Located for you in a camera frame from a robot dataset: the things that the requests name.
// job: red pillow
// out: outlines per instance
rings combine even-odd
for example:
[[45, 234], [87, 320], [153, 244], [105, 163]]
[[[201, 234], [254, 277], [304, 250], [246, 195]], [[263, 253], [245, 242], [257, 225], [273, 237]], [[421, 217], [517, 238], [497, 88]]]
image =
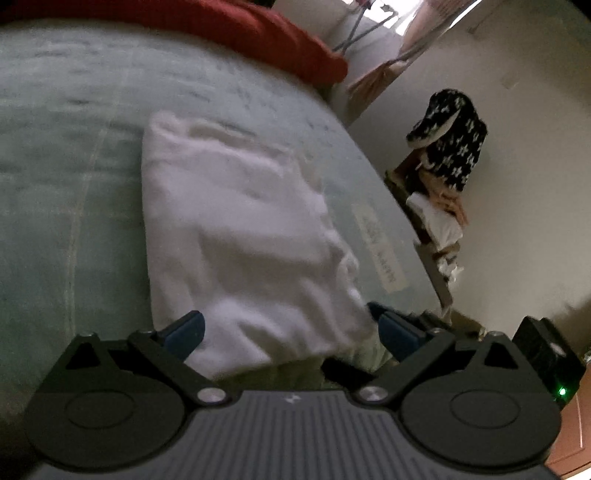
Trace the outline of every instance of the red pillow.
[[268, 8], [241, 0], [16, 0], [0, 22], [89, 18], [198, 35], [313, 85], [347, 75], [346, 60]]

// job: folded white cloth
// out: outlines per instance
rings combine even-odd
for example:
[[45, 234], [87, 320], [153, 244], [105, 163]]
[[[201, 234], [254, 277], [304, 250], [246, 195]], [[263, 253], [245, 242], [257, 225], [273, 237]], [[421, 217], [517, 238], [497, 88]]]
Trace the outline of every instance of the folded white cloth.
[[425, 195], [413, 193], [407, 198], [407, 205], [423, 221], [438, 252], [462, 238], [464, 233], [456, 218], [451, 213], [435, 208]]
[[186, 363], [204, 376], [333, 355], [375, 330], [357, 260], [294, 153], [159, 112], [142, 195], [154, 326], [200, 310], [205, 339]]

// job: wooden cabinet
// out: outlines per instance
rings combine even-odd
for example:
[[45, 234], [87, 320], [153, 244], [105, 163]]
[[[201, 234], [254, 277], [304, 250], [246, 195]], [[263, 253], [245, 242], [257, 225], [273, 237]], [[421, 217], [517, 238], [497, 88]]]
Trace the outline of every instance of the wooden cabinet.
[[590, 367], [581, 380], [579, 391], [562, 411], [562, 428], [546, 465], [560, 476], [591, 466]]

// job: mattress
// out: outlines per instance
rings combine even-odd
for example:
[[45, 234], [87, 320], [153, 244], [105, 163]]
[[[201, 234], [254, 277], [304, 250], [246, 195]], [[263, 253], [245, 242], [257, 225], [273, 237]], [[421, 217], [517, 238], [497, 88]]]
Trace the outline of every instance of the mattress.
[[[404, 214], [297, 79], [195, 37], [90, 22], [4, 26], [0, 64], [0, 402], [8, 414], [22, 410], [75, 334], [116, 339], [151, 327], [140, 164], [144, 126], [158, 110], [299, 150], [322, 175], [334, 225], [361, 264], [364, 298], [437, 310]], [[373, 339], [348, 357], [374, 369], [388, 355]]]

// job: black and white jacket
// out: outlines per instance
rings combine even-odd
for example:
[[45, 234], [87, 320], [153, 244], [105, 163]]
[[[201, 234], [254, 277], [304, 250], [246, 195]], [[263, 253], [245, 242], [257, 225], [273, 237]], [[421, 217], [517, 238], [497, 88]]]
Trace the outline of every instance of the black and white jacket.
[[424, 118], [407, 135], [407, 141], [411, 148], [426, 148], [423, 167], [461, 192], [487, 133], [472, 101], [458, 90], [445, 89], [431, 96]]

